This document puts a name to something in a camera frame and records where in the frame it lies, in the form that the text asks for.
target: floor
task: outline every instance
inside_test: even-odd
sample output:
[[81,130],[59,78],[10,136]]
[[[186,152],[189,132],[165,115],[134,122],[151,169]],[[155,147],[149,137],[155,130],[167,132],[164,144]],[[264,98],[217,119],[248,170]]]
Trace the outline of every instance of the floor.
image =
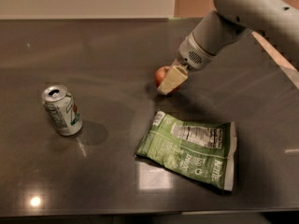
[[4,224],[289,224],[297,223],[299,212],[263,214],[166,215],[166,216],[107,216],[107,217],[28,217],[0,219]]

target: can lid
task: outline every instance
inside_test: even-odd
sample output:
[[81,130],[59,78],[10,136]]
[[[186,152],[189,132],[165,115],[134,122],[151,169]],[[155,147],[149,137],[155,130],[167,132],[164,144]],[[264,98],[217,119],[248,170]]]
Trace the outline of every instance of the can lid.
[[55,85],[47,87],[41,97],[47,102],[56,102],[63,99],[67,94],[67,87],[63,85]]

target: wall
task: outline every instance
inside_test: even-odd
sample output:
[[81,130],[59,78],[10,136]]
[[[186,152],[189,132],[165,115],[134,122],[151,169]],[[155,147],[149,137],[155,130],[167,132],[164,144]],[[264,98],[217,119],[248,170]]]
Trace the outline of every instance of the wall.
[[0,19],[204,17],[212,8],[213,0],[0,0]]
[[175,0],[0,0],[0,19],[172,17]]

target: can label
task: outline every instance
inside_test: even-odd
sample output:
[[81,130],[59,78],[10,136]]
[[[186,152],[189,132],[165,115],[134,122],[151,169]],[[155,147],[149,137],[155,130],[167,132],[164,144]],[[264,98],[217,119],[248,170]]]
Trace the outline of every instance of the can label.
[[83,121],[78,112],[74,98],[65,86],[51,86],[42,94],[43,106],[50,115],[56,131],[61,135],[78,132]]

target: nutrition facts label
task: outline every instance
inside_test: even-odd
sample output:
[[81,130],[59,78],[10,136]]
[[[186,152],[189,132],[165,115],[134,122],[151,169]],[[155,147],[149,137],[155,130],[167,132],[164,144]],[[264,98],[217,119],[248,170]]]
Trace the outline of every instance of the nutrition facts label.
[[44,107],[50,115],[50,118],[54,121],[54,125],[57,129],[61,130],[67,128],[67,125],[64,121],[64,116],[58,107],[56,107],[54,104],[47,103],[44,104]]
[[153,122],[152,122],[152,125],[159,126],[160,123],[161,123],[161,121],[162,121],[162,119],[164,118],[164,116],[165,116],[165,113],[159,111],[159,112],[156,114],[155,119],[154,119]]
[[222,129],[182,126],[175,123],[170,133],[202,147],[221,148],[222,146]]

